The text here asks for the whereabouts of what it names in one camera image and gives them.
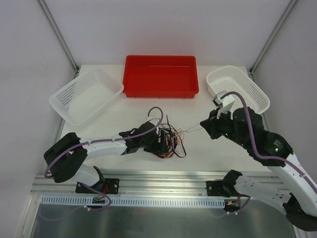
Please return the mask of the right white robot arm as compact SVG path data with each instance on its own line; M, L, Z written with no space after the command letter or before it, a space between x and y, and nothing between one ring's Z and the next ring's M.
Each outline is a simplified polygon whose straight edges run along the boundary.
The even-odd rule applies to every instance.
M265 130L262 117L252 109L221 114L210 112L200 125L211 139L225 137L245 149L249 156L267 167L286 187L286 191L260 183L236 170L230 170L222 180L207 181L209 196L253 197L285 215L297 228L306 232L317 230L316 183L308 182L292 147L277 133Z

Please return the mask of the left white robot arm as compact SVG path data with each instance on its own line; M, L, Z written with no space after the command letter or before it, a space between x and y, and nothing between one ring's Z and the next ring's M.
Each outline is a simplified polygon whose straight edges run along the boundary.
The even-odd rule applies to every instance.
M87 166L85 161L108 155L128 155L139 149L161 154L167 151L166 141L153 123L146 122L138 128L120 132L112 138L84 141L70 132L44 153L48 166L45 176L54 182L73 180L76 193L117 194L119 180L105 178L97 166Z

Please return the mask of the white oval perforated basket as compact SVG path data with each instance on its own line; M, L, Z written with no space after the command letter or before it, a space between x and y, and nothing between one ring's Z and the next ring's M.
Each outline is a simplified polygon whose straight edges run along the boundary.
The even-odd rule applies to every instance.
M210 72L206 82L212 97L224 91L237 92L246 105L259 115L270 107L270 100L264 91L236 66L227 65Z

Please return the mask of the red plastic bin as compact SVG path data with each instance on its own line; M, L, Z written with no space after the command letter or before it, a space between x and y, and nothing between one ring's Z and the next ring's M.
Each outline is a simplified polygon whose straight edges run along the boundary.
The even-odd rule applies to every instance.
M130 98L194 98L199 92L196 58L128 55L123 85Z

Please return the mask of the translucent white rectangular basket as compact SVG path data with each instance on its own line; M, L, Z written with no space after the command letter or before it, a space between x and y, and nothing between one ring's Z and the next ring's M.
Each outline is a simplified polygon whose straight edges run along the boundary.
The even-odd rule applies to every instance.
M94 68L55 92L49 104L72 127L86 127L118 101L123 89L122 83Z

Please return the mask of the aluminium mounting rail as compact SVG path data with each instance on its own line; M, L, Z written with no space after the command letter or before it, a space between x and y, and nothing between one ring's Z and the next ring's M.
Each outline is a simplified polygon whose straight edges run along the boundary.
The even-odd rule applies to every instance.
M101 169L105 178L119 179L116 196L129 197L207 197L206 181L222 180L227 172L128 171ZM288 191L272 172L242 172L269 188ZM55 183L43 175L35 177L31 194L75 195L75 181Z

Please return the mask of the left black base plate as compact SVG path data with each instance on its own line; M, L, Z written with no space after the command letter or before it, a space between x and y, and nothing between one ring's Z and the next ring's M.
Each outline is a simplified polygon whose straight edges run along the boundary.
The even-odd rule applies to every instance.
M87 188L82 183L77 182L75 193L78 194L118 194L119 182L117 178L102 179L93 186Z

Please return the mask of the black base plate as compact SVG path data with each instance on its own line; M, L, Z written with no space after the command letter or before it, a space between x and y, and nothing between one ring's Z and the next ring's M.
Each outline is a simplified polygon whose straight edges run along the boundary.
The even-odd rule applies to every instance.
M87 188L82 183L77 182L75 193L78 194L118 194L119 182L117 178L102 179L93 186Z
M206 181L207 196L225 196L222 181L208 180Z

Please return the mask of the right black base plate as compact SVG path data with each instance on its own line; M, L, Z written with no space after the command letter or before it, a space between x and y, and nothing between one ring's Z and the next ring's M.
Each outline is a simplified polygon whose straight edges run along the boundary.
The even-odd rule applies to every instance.
M222 181L208 180L206 181L207 196L225 196Z

